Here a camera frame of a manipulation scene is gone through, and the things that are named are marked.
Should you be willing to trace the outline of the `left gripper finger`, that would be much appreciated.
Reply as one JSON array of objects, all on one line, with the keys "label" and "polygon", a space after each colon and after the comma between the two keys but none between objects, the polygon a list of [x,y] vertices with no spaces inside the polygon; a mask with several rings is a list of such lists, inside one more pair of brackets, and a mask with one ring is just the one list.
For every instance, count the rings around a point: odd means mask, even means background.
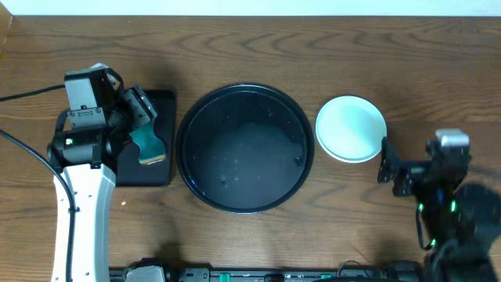
[{"label": "left gripper finger", "polygon": [[128,90],[128,105],[132,112],[133,125],[146,125],[157,118],[155,106],[138,85]]},{"label": "left gripper finger", "polygon": [[124,81],[122,77],[111,67],[104,63],[96,63],[92,66],[92,69],[104,69],[107,77],[107,81],[110,83],[112,88],[116,91],[118,96],[124,93]]}]

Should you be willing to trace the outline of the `green yellow sponge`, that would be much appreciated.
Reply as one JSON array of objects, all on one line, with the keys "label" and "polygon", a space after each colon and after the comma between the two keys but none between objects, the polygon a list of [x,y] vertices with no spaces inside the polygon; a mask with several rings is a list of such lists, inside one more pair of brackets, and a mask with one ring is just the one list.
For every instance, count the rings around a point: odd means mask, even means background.
[{"label": "green yellow sponge", "polygon": [[129,133],[132,141],[139,147],[138,160],[141,165],[163,161],[167,156],[164,142],[155,134],[154,123],[155,120],[152,119]]}]

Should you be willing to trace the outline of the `light green plate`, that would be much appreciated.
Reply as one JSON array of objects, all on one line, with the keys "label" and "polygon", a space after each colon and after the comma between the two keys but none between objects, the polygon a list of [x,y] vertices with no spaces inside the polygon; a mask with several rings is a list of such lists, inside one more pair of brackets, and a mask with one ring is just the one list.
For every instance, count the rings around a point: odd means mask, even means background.
[{"label": "light green plate", "polygon": [[387,125],[383,114],[370,101],[358,96],[338,96],[318,112],[315,134],[331,157],[362,163],[381,152]]}]

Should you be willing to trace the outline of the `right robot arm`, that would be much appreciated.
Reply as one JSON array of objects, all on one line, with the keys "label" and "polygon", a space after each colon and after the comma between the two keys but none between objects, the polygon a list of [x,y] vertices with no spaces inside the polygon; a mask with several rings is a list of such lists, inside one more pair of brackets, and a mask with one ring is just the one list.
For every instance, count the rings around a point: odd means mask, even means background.
[{"label": "right robot arm", "polygon": [[424,267],[402,267],[394,278],[418,281],[495,281],[490,249],[500,236],[500,195],[480,183],[465,183],[471,161],[467,136],[427,142],[427,161],[403,161],[388,138],[381,141],[377,181],[393,182],[396,197],[416,200],[416,230],[427,251]]}]

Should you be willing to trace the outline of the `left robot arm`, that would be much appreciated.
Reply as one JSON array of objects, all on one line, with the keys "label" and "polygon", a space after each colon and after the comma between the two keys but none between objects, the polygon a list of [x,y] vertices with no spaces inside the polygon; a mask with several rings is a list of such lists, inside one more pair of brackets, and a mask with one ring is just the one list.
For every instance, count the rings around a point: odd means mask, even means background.
[{"label": "left robot arm", "polygon": [[53,281],[108,281],[110,203],[118,157],[129,143],[138,163],[166,158],[154,131],[158,113],[144,90],[124,87],[121,76],[103,63],[67,72],[70,104],[56,120],[48,157],[56,188],[56,245]]}]

